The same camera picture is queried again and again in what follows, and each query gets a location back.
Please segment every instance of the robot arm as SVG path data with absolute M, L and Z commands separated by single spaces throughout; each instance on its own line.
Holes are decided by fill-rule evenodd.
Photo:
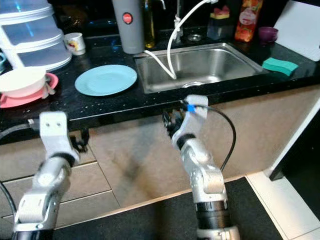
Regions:
M 196 136 L 207 118 L 205 96 L 189 95 L 187 112 L 165 113 L 164 125 L 172 145 L 180 150 L 184 169 L 189 175 L 193 203 L 198 220 L 197 236 L 201 240 L 239 240 L 239 231 L 231 224 L 224 178 L 212 155 Z
M 80 160 L 69 139 L 66 114 L 43 112 L 39 118 L 46 160 L 20 201 L 14 218 L 14 240 L 52 238 L 61 198 L 70 187 L 71 167 Z

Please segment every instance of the light blue plate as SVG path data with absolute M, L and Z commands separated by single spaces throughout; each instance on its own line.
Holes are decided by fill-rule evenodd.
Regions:
M 132 86 L 137 73 L 124 65 L 105 65 L 92 68 L 75 81 L 75 88 L 89 96 L 107 96 L 119 93 Z

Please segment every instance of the white hose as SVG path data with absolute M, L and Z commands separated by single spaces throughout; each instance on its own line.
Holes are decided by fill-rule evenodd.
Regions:
M 166 50 L 166 58 L 167 58 L 167 61 L 168 61 L 168 64 L 169 64 L 169 68 L 166 68 L 166 66 L 160 61 L 160 59 L 154 55 L 152 52 L 148 51 L 148 50 L 145 50 L 144 52 L 146 54 L 149 54 L 151 57 L 153 57 L 156 62 L 163 68 L 163 70 L 165 70 L 165 72 L 172 78 L 172 79 L 177 79 L 177 75 L 175 73 L 175 70 L 174 70 L 174 67 L 172 65 L 172 62 L 171 62 L 171 55 L 170 55 L 170 51 L 171 51 L 171 45 L 172 45 L 172 42 L 174 40 L 174 36 L 175 34 L 177 34 L 178 30 L 180 29 L 180 27 L 185 23 L 185 21 L 198 9 L 200 8 L 203 4 L 206 4 L 206 3 L 210 3 L 210 0 L 202 0 L 201 2 L 199 2 L 197 5 L 195 5 L 185 16 L 184 18 L 179 22 L 179 24 L 175 27 L 175 29 L 173 30 L 170 38 L 169 38 L 169 42 L 168 42 L 168 47 L 167 47 L 167 50 Z

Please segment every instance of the kitchen counter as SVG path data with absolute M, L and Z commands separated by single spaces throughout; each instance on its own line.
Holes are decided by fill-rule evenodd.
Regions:
M 205 38 L 196 45 L 216 43 Z M 52 71 L 59 78 L 56 94 L 47 99 L 39 99 L 27 105 L 5 108 L 0 111 L 0 131 L 27 119 L 38 118 L 44 111 L 66 112 L 70 120 L 71 131 L 81 128 L 93 128 L 116 122 L 159 115 L 163 109 L 173 109 L 189 94 L 206 95 L 209 104 L 217 104 L 253 96 L 270 94 L 310 85 L 320 84 L 320 63 L 313 62 L 278 44 L 261 46 L 258 41 L 242 43 L 226 41 L 247 57 L 261 65 L 264 60 L 273 57 L 291 61 L 299 68 L 290 76 L 278 72 L 255 75 L 217 83 L 192 86 L 156 93 L 145 94 L 138 79 L 129 89 L 110 96 L 87 96 L 75 89 L 75 81 L 85 71 L 109 64 L 126 65 L 137 70 L 132 55 L 122 51 L 118 36 L 95 37 L 87 39 L 87 53 L 74 56 L 65 67 Z M 194 46 L 194 43 L 173 45 L 172 48 Z M 167 47 L 167 40 L 161 40 L 155 50 Z M 26 140 L 34 137 L 26 130 L 7 137 L 1 144 Z

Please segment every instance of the orange bottle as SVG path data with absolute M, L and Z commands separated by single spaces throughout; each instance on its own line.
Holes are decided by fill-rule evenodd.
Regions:
M 243 0 L 235 40 L 250 42 L 254 37 L 263 0 Z

